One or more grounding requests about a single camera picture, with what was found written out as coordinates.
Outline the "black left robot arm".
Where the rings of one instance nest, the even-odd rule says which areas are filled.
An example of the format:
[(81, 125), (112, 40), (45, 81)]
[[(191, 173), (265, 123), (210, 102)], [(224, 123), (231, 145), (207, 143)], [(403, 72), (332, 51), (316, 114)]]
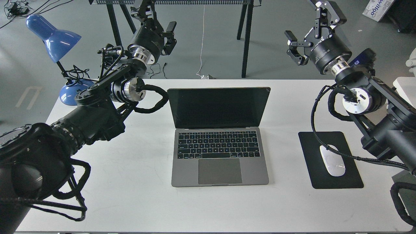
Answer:
[(154, 5), (154, 0), (134, 2), (131, 16), (141, 27), (126, 49), (118, 44), (100, 50), (98, 81), (77, 92), (73, 111), (51, 125), (27, 124), (1, 135), (2, 234), (14, 233), (30, 209), (83, 221), (87, 207), (81, 190), (91, 166), (72, 156), (84, 145), (122, 134), (133, 111), (153, 113), (168, 102), (165, 90), (141, 79), (147, 65), (176, 45), (176, 22), (165, 31)]

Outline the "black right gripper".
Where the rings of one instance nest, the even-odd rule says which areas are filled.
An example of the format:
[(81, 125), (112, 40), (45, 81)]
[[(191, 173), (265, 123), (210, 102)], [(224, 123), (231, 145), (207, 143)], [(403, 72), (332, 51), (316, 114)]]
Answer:
[[(316, 11), (314, 28), (306, 34), (306, 41), (303, 42), (299, 42), (292, 31), (285, 31), (289, 46), (286, 53), (296, 65), (306, 65), (310, 59), (320, 74), (326, 74), (326, 67), (337, 57), (341, 56), (348, 61), (352, 56), (348, 46), (333, 31), (329, 30), (329, 28), (333, 30), (337, 26), (343, 25), (347, 22), (347, 18), (335, 1), (309, 0), (308, 2), (315, 7)], [(321, 37), (316, 38), (315, 31), (320, 29)], [(298, 47), (304, 47), (305, 55), (300, 55)]]

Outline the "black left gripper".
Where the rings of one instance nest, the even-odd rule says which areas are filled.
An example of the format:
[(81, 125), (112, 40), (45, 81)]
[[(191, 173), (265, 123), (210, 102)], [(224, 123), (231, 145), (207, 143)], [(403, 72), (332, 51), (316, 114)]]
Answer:
[(131, 57), (145, 65), (153, 65), (161, 55), (170, 55), (177, 43), (174, 38), (177, 22), (169, 22), (165, 32), (161, 26), (156, 27), (154, 0), (135, 0), (130, 9), (130, 15), (141, 25), (128, 46)]

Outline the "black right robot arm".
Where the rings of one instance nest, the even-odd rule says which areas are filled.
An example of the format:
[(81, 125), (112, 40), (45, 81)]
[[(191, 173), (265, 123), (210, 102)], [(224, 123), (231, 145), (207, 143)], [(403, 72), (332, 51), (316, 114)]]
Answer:
[(330, 91), (328, 111), (341, 121), (354, 122), (363, 134), (361, 144), (373, 159), (350, 155), (363, 162), (393, 166), (415, 176), (415, 108), (375, 76), (375, 53), (365, 49), (352, 62), (352, 52), (336, 35), (335, 28), (347, 19), (334, 1), (312, 0), (316, 18), (302, 41), (291, 31), (287, 55), (298, 65), (312, 62), (320, 74), (331, 73), (335, 84), (324, 86), (311, 112), (311, 127), (317, 141), (327, 150), (344, 156), (318, 136), (314, 115), (318, 102)]

